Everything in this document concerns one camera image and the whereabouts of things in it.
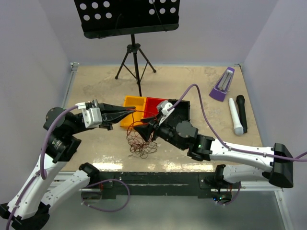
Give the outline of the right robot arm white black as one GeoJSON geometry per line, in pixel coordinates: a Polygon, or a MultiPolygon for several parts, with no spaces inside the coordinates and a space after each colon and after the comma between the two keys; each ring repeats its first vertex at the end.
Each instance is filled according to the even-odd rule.
{"type": "Polygon", "coordinates": [[[217,166],[214,184],[225,188],[241,181],[267,181],[280,188],[294,186],[292,155],[287,147],[275,143],[273,147],[252,147],[225,143],[198,133],[189,121],[175,126],[151,120],[134,128],[145,140],[161,138],[196,161],[229,161],[235,166],[217,166]]]}

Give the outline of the black plastic bin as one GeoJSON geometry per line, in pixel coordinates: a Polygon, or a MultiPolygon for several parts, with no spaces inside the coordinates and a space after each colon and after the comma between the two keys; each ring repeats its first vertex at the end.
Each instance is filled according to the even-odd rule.
{"type": "Polygon", "coordinates": [[[176,127],[178,123],[183,121],[190,121],[190,101],[182,100],[179,102],[165,123],[169,126],[176,127]]]}

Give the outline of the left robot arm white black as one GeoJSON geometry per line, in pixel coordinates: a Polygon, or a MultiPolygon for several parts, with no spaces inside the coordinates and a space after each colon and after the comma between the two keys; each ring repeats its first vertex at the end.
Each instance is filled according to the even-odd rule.
{"type": "Polygon", "coordinates": [[[0,216],[7,220],[5,228],[40,230],[51,212],[72,194],[85,187],[96,187],[100,171],[90,163],[83,163],[69,179],[49,190],[81,144],[75,134],[95,128],[112,130],[114,124],[134,112],[134,106],[116,106],[97,100],[77,103],[68,109],[50,109],[44,123],[47,133],[33,171],[16,196],[0,206],[0,216]]]}

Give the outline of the red plastic bin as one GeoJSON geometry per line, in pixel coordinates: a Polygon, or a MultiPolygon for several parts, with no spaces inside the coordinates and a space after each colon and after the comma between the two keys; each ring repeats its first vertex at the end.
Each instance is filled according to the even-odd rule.
{"type": "Polygon", "coordinates": [[[156,98],[156,97],[146,97],[145,109],[143,118],[152,117],[158,114],[157,106],[162,101],[165,101],[165,98],[156,98]]]}

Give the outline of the yellow plastic bin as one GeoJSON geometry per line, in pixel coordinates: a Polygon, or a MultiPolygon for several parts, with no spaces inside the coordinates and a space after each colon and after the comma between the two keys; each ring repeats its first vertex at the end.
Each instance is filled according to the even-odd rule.
{"type": "Polygon", "coordinates": [[[137,121],[140,121],[143,118],[143,115],[144,115],[143,111],[145,109],[145,102],[146,102],[146,97],[131,96],[131,95],[125,96],[123,106],[126,106],[126,107],[135,106],[136,110],[138,110],[138,112],[135,112],[135,113],[130,114],[127,117],[125,117],[120,122],[121,128],[127,129],[132,124],[132,122],[135,122],[135,125],[139,124],[139,122],[137,123],[137,121]]]}

